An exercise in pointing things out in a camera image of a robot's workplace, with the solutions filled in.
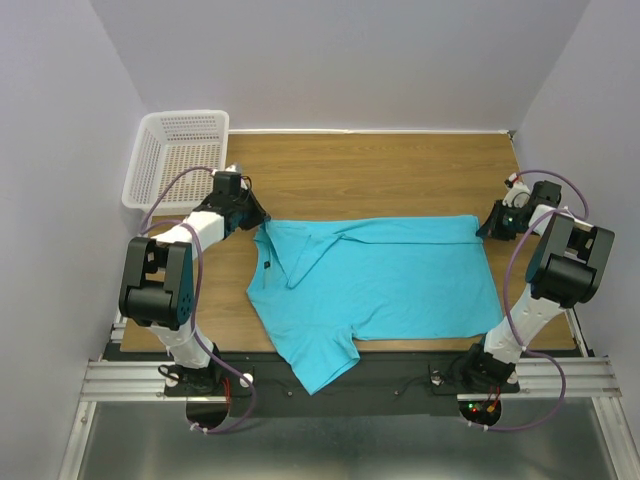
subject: screw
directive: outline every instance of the screw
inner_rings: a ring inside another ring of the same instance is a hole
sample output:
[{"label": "screw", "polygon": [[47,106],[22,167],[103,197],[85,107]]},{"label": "screw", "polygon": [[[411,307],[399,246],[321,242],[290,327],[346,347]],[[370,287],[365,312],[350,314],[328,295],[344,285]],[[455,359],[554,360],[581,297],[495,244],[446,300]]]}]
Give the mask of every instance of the screw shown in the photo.
[{"label": "screw", "polygon": [[440,372],[438,370],[434,370],[431,373],[431,383],[433,383],[436,387],[439,387],[444,383],[444,380],[442,379],[442,376],[440,375]]}]

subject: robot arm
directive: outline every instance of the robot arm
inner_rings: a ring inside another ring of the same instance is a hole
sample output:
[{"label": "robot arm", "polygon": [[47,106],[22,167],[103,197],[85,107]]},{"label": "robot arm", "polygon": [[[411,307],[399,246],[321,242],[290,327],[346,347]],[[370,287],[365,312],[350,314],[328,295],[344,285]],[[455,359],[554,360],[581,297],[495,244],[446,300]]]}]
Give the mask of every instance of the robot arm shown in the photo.
[{"label": "robot arm", "polygon": [[[510,189],[505,200],[496,201],[478,236],[514,239],[517,233],[525,232],[542,215],[559,206],[559,185],[537,182],[529,192],[514,176],[506,183]],[[520,192],[529,195],[528,201],[514,205]],[[614,239],[612,231],[577,220],[568,211],[550,215],[534,232],[541,239],[526,271],[527,285],[511,309],[514,326],[525,347],[552,318],[593,297]],[[476,386],[515,382],[512,374],[522,352],[523,347],[505,316],[487,333],[482,344],[472,346],[463,375],[468,384]]]},{"label": "robot arm", "polygon": [[[213,191],[184,220],[198,235],[202,250],[227,238],[237,228],[249,230],[269,219],[239,172],[217,171]],[[181,225],[152,238],[136,237],[127,250],[119,307],[122,315],[156,334],[186,369],[206,369],[211,359],[194,334],[217,353],[197,326],[192,328],[193,259],[191,233]],[[164,271],[164,279],[151,275]]]}]

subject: white wall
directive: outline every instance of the white wall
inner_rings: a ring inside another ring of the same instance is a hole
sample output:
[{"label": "white wall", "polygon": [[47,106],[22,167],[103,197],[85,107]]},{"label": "white wall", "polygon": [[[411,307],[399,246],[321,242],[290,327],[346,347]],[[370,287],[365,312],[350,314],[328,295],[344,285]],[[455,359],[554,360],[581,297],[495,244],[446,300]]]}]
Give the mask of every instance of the white wall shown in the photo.
[{"label": "white wall", "polygon": [[91,0],[152,110],[232,128],[511,129],[588,0]]},{"label": "white wall", "polygon": [[587,341],[611,355],[640,439],[640,3],[592,0],[515,137],[523,167],[564,173],[616,232],[594,299],[577,309]]},{"label": "white wall", "polygon": [[57,478],[107,339],[142,102],[86,0],[0,7],[0,478]]}]

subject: wooden table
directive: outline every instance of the wooden table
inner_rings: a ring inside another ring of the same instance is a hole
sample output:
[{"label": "wooden table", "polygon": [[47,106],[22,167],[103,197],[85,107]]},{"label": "wooden table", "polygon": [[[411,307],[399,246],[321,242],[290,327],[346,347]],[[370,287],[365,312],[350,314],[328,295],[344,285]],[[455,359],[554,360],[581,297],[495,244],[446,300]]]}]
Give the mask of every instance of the wooden table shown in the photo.
[{"label": "wooden table", "polygon": [[[350,220],[387,216],[473,214],[483,222],[517,170],[506,135],[232,135],[227,165],[240,162],[273,218]],[[205,253],[197,320],[222,351],[270,352],[273,345],[246,289],[256,267],[255,232],[234,233]],[[537,239],[515,265],[511,302]],[[498,291],[514,242],[485,249]],[[475,339],[356,342],[359,350],[466,350]],[[537,349],[573,349],[564,317],[534,340]],[[163,351],[148,331],[128,322],[122,351]]]}]

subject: white plastic basket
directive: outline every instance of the white plastic basket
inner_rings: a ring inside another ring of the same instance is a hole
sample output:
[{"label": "white plastic basket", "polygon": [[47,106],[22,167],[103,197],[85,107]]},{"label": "white plastic basket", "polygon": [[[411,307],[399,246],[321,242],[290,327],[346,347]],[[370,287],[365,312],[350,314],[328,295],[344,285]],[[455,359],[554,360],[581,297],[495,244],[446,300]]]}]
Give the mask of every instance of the white plastic basket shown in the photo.
[{"label": "white plastic basket", "polygon": [[[158,195],[183,170],[206,166],[222,170],[227,156],[229,115],[222,110],[151,113],[140,122],[122,191],[128,208],[148,212]],[[154,215],[189,213],[211,193],[204,170],[182,177]]]}]

